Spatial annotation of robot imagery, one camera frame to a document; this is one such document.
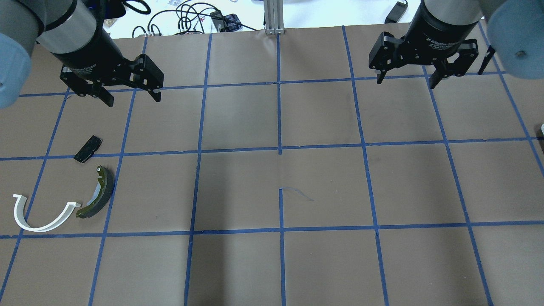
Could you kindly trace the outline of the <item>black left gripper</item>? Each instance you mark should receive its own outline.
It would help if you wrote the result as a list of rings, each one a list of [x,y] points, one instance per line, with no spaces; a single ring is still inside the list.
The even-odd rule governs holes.
[[[60,79],[78,96],[92,96],[108,107],[114,97],[107,86],[124,85],[147,91],[155,102],[161,102],[164,73],[147,55],[134,60],[124,58],[119,47],[106,32],[97,32],[79,50],[56,54],[63,64]]]

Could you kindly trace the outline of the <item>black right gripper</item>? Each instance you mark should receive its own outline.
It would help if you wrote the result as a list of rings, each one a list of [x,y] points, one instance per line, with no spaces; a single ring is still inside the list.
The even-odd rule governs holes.
[[[369,53],[368,67],[376,70],[380,85],[393,68],[433,65],[429,86],[435,89],[444,78],[464,76],[476,60],[477,40],[468,39],[476,24],[446,23],[427,8],[418,8],[404,36],[395,37],[388,31],[378,36]]]

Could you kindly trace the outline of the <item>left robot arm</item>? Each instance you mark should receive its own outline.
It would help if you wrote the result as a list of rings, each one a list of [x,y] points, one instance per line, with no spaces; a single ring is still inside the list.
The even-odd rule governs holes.
[[[62,63],[59,77],[78,96],[92,96],[113,106],[108,86],[124,85],[147,91],[161,100],[164,73],[145,54],[123,56],[104,30],[105,20],[118,19],[130,9],[149,15],[130,0],[2,0],[0,104],[13,105],[31,73],[35,45]]]

